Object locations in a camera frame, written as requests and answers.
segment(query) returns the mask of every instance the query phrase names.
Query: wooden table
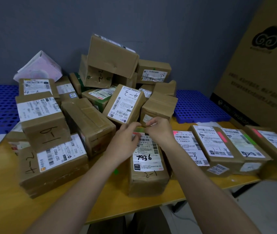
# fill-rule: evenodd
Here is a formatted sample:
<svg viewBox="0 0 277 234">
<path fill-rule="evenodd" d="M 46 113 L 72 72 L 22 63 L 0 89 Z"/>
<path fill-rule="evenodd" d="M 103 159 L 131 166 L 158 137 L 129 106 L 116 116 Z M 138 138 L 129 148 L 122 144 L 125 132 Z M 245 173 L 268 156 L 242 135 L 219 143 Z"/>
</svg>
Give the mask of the wooden table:
<svg viewBox="0 0 277 234">
<path fill-rule="evenodd" d="M 235 128 L 229 122 L 220 123 L 223 127 Z M 173 118 L 174 130 L 187 130 L 191 124 L 178 124 Z M 105 220 L 133 213 L 150 207 L 166 205 L 185 200 L 178 181 L 170 180 L 164 193 L 159 197 L 129 198 L 127 161 L 113 173 L 86 223 Z M 31 199 L 18 185 L 17 157 L 4 140 L 0 143 L 0 233 L 22 233 L 58 197 L 66 192 L 79 178 L 58 187 L 36 199 Z M 231 175 L 227 178 L 212 178 L 222 189 L 237 187 L 260 181 L 256 176 Z"/>
</svg>

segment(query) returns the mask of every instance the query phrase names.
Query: gray wall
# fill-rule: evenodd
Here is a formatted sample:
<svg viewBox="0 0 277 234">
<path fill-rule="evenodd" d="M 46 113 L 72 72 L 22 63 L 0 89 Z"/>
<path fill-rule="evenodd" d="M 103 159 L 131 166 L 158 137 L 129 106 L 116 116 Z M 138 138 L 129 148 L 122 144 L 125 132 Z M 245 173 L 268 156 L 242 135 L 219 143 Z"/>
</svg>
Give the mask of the gray wall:
<svg viewBox="0 0 277 234">
<path fill-rule="evenodd" d="M 78 71 L 92 33 L 169 62 L 178 89 L 209 96 L 261 0 L 0 0 L 0 84 L 39 50 Z"/>
</svg>

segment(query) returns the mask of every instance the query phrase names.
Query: floor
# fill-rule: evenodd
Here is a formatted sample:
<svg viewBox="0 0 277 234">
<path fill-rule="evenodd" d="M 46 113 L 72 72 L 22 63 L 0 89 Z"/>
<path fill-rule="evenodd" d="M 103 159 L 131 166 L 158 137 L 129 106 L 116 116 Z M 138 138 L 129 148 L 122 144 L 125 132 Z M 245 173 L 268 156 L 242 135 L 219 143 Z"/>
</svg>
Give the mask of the floor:
<svg viewBox="0 0 277 234">
<path fill-rule="evenodd" d="M 261 182 L 236 201 L 262 234 L 277 234 L 277 182 Z M 201 233 L 188 204 L 175 214 L 170 209 L 171 205 L 161 207 L 172 234 Z M 127 223 L 132 217 L 133 215 L 126 215 Z M 87 229 L 88 225 L 84 226 L 80 234 L 86 234 Z"/>
</svg>

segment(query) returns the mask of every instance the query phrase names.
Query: black cloud logo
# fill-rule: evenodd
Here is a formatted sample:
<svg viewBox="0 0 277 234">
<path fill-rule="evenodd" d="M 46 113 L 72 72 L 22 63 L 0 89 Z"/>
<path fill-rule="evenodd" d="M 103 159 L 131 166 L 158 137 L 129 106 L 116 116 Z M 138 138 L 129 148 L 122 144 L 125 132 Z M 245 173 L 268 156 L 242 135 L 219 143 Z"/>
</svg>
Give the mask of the black cloud logo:
<svg viewBox="0 0 277 234">
<path fill-rule="evenodd" d="M 271 26 L 258 33 L 252 40 L 252 45 L 272 50 L 277 47 L 277 26 Z"/>
</svg>

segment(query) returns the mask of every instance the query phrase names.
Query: package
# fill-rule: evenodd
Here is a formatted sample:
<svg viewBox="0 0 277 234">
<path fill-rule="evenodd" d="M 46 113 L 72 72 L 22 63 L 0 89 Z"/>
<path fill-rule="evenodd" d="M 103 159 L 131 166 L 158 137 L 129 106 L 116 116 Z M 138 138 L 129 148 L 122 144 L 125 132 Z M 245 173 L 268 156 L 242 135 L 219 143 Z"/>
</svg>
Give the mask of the package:
<svg viewBox="0 0 277 234">
<path fill-rule="evenodd" d="M 92 67 L 131 78 L 139 56 L 135 51 L 99 35 L 91 37 L 88 64 Z"/>
<path fill-rule="evenodd" d="M 245 159 L 239 172 L 235 174 L 256 175 L 260 169 L 271 160 L 271 157 L 260 148 L 243 130 L 220 128 L 226 134 L 226 139 L 230 140 L 236 149 Z"/>
<path fill-rule="evenodd" d="M 154 117 L 171 119 L 178 99 L 165 94 L 154 92 L 142 106 L 140 123 L 146 126 L 146 122 Z"/>
<path fill-rule="evenodd" d="M 13 79 L 17 82 L 21 78 L 53 79 L 56 82 L 61 76 L 61 67 L 45 52 L 39 51 L 24 67 L 17 71 Z"/>
<path fill-rule="evenodd" d="M 209 168 L 209 162 L 202 149 L 200 148 L 195 136 L 191 131 L 173 131 L 175 140 L 181 145 L 181 147 L 187 152 L 187 154 L 192 158 L 192 160 L 202 169 L 204 172 Z M 168 159 L 164 155 L 165 161 L 167 160 L 167 169 L 171 179 L 176 180 L 176 176 L 172 171 Z"/>
<path fill-rule="evenodd" d="M 277 181 L 277 134 L 270 128 L 245 126 L 244 131 L 271 157 L 259 174 L 261 179 Z"/>
<path fill-rule="evenodd" d="M 135 89 L 137 80 L 137 73 L 134 72 L 131 78 L 126 78 L 121 75 L 114 74 L 113 75 L 113 83 L 116 85 L 122 84 L 124 86 Z"/>
<path fill-rule="evenodd" d="M 104 152 L 116 133 L 116 126 L 86 98 L 64 102 L 62 108 L 70 128 L 79 134 L 89 159 Z"/>
<path fill-rule="evenodd" d="M 18 155 L 21 149 L 30 146 L 24 132 L 22 131 L 21 122 L 18 122 L 6 135 L 6 140 L 16 155 Z"/>
<path fill-rule="evenodd" d="M 55 82 L 55 85 L 56 85 L 60 100 L 62 102 L 67 100 L 75 100 L 79 98 L 68 76 L 63 75 L 57 82 Z"/>
<path fill-rule="evenodd" d="M 154 91 L 155 85 L 142 85 L 138 90 L 144 92 L 146 98 L 150 98 Z"/>
<path fill-rule="evenodd" d="M 36 153 L 31 147 L 19 153 L 19 185 L 31 197 L 38 197 L 69 182 L 89 169 L 88 156 L 78 134 L 69 142 Z"/>
<path fill-rule="evenodd" d="M 77 72 L 70 73 L 69 79 L 72 83 L 72 86 L 74 86 L 74 90 L 78 94 L 79 98 L 82 98 L 82 92 L 92 89 L 91 87 L 86 87 L 83 85 L 80 75 Z"/>
<path fill-rule="evenodd" d="M 102 113 L 116 88 L 112 85 L 109 89 L 91 89 L 83 92 L 82 98 L 87 98 Z"/>
<path fill-rule="evenodd" d="M 103 114 L 115 123 L 129 124 L 138 120 L 145 102 L 145 95 L 141 91 L 118 85 Z"/>
<path fill-rule="evenodd" d="M 19 79 L 19 96 L 50 91 L 58 105 L 60 97 L 52 79 Z"/>
<path fill-rule="evenodd" d="M 243 125 L 277 133 L 277 0 L 264 0 L 210 98 Z"/>
<path fill-rule="evenodd" d="M 210 164 L 205 171 L 207 176 L 227 177 L 240 171 L 245 159 L 219 127 L 192 125 L 189 131 L 193 132 Z"/>
<path fill-rule="evenodd" d="M 113 79 L 113 73 L 88 65 L 88 56 L 81 55 L 79 75 L 86 87 L 109 88 Z"/>
<path fill-rule="evenodd" d="M 156 83 L 154 88 L 154 92 L 159 92 L 172 97 L 175 97 L 176 91 L 177 91 L 177 83 L 175 80 L 172 80 L 169 83 Z"/>
<path fill-rule="evenodd" d="M 171 66 L 169 63 L 139 59 L 136 71 L 138 84 L 156 84 L 156 82 L 164 82 L 168 78 Z"/>
<path fill-rule="evenodd" d="M 169 174 L 158 145 L 145 133 L 130 157 L 129 196 L 157 196 L 164 192 Z"/>
<path fill-rule="evenodd" d="M 70 141 L 70 131 L 50 92 L 15 97 L 27 141 L 37 153 Z"/>
</svg>

